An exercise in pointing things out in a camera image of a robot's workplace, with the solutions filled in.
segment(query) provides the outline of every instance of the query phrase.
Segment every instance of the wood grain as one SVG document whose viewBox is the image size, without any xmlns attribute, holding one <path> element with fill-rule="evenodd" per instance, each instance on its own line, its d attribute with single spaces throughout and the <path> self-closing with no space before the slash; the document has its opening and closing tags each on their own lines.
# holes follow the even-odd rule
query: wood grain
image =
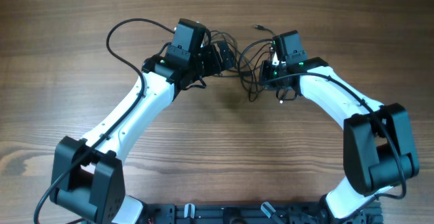
<svg viewBox="0 0 434 224">
<path fill-rule="evenodd" d="M 434 219 L 434 0 L 0 0 L 0 223 L 30 223 L 50 183 L 54 148 L 79 138 L 120 102 L 136 75 L 105 49 L 127 18 L 179 18 L 231 33 L 241 47 L 297 29 L 310 57 L 410 114 L 420 174 L 402 201 L 382 200 L 386 223 Z M 113 49 L 140 66 L 169 33 L 123 27 Z M 249 103 L 239 81 L 207 78 L 182 92 L 140 137 L 124 171 L 148 203 L 318 200 L 343 177 L 342 132 L 317 105 Z M 42 223 L 74 215 L 47 203 Z"/>
</svg>

